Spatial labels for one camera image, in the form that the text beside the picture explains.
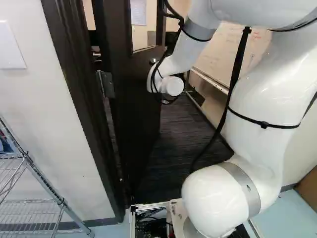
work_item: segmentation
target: door frame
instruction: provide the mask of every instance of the door frame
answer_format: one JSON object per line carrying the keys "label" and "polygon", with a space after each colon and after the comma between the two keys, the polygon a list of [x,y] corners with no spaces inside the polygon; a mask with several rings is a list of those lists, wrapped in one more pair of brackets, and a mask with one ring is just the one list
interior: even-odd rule
{"label": "door frame", "polygon": [[41,0],[53,45],[79,120],[90,146],[115,218],[90,221],[93,226],[121,223],[125,215],[120,182],[103,100],[93,69],[82,1]]}

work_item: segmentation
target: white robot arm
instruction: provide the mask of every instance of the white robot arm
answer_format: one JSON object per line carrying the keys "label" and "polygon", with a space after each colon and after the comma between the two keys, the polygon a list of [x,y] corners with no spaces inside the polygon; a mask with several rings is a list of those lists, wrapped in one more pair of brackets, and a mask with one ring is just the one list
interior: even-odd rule
{"label": "white robot arm", "polygon": [[278,197],[287,144],[317,91],[317,3],[192,2],[173,54],[158,67],[161,75],[155,74],[160,92],[180,94],[183,84],[169,75],[192,67],[221,20],[274,30],[262,61],[239,79],[231,96],[223,131],[235,154],[192,173],[182,187],[195,228],[208,238],[223,238]]}

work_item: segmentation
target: black cable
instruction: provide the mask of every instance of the black cable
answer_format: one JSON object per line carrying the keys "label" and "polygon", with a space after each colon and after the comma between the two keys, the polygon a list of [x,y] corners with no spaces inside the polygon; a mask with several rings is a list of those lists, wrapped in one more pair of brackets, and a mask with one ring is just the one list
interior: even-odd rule
{"label": "black cable", "polygon": [[176,38],[175,38],[175,44],[171,47],[167,47],[167,50],[164,52],[163,56],[160,58],[160,60],[158,61],[158,63],[156,64],[153,72],[152,72],[152,75],[151,75],[151,92],[154,94],[154,97],[155,99],[159,102],[159,103],[162,103],[164,105],[169,105],[169,104],[172,104],[173,102],[175,102],[177,100],[177,98],[179,97],[176,96],[174,97],[172,100],[169,100],[167,98],[165,98],[163,95],[163,100],[161,100],[160,97],[157,97],[156,96],[156,93],[159,93],[157,87],[156,87],[156,84],[155,84],[155,75],[156,75],[156,72],[158,72],[158,69],[159,69],[159,66],[162,64],[163,60],[168,56],[168,54],[172,54],[173,51],[174,51],[174,48],[175,48],[175,45],[176,45],[176,42],[177,42],[177,39],[180,35],[180,32],[182,30],[182,27],[184,25],[184,18],[177,13],[177,11],[175,11],[172,6],[169,4],[168,0],[163,0],[164,4],[166,5],[167,9],[172,13],[172,14],[169,14],[169,13],[166,13],[166,12],[162,12],[162,14],[166,17],[170,17],[170,18],[175,18],[175,19],[178,19],[179,20],[179,30],[177,31],[177,34],[176,34]]}
{"label": "black cable", "polygon": [[191,165],[190,165],[190,173],[192,173],[194,171],[194,166],[196,164],[196,162],[201,158],[201,156],[207,151],[207,149],[209,149],[215,142],[215,140],[217,139],[217,137],[220,135],[220,132],[223,128],[223,125],[225,123],[226,120],[226,115],[227,115],[227,111],[229,108],[229,102],[230,102],[230,98],[231,98],[231,94],[233,91],[234,86],[236,85],[238,79],[239,79],[239,75],[240,75],[240,71],[241,71],[241,66],[242,66],[242,61],[243,61],[243,55],[244,55],[244,51],[246,48],[246,44],[248,41],[248,36],[251,33],[250,27],[245,27],[242,33],[242,37],[240,40],[240,44],[238,47],[238,51],[237,51],[237,55],[234,61],[234,65],[233,65],[233,69],[232,69],[232,74],[231,74],[231,80],[230,80],[230,86],[229,86],[229,92],[228,92],[228,98],[227,98],[227,102],[223,111],[223,114],[221,116],[220,122],[212,136],[212,138],[210,139],[209,143],[202,149],[202,151],[194,158],[194,160],[192,161]]}
{"label": "black cable", "polygon": [[156,217],[145,217],[145,218],[143,218],[143,220],[146,219],[146,218],[152,218],[152,219],[154,219],[154,220],[161,220],[161,219],[156,218]]}

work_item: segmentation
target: metal wire rack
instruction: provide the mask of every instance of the metal wire rack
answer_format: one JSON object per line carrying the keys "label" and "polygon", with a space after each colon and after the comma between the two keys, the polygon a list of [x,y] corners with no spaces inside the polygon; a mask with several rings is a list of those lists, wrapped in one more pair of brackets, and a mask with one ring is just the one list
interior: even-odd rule
{"label": "metal wire rack", "polygon": [[[94,233],[68,206],[43,172],[24,151],[0,116],[0,238],[53,238],[56,234]],[[14,185],[28,169],[52,199],[8,200]],[[66,212],[79,229],[59,231]]]}
{"label": "metal wire rack", "polygon": [[62,209],[53,199],[8,200],[0,205],[1,238],[24,235],[54,237],[57,233]]}
{"label": "metal wire rack", "polygon": [[27,168],[25,157],[0,159],[0,204]]}

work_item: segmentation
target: baseboard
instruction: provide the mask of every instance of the baseboard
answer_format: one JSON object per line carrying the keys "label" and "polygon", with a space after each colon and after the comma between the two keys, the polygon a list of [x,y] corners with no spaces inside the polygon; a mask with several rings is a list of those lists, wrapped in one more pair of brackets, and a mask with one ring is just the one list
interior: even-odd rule
{"label": "baseboard", "polygon": [[[104,218],[104,219],[96,219],[96,220],[86,220],[84,221],[87,227],[99,227],[99,226],[108,226],[118,224],[118,221],[115,217],[113,218]],[[53,230],[55,223],[23,223],[23,224],[0,224],[0,231],[14,231],[17,227],[21,231],[40,231],[40,230]],[[58,230],[73,230],[78,229],[79,227],[75,222],[61,222],[59,223]]]}
{"label": "baseboard", "polygon": [[297,185],[297,183],[293,183],[293,184],[290,184],[290,185],[283,186],[281,188],[281,192],[292,190],[296,185]]}

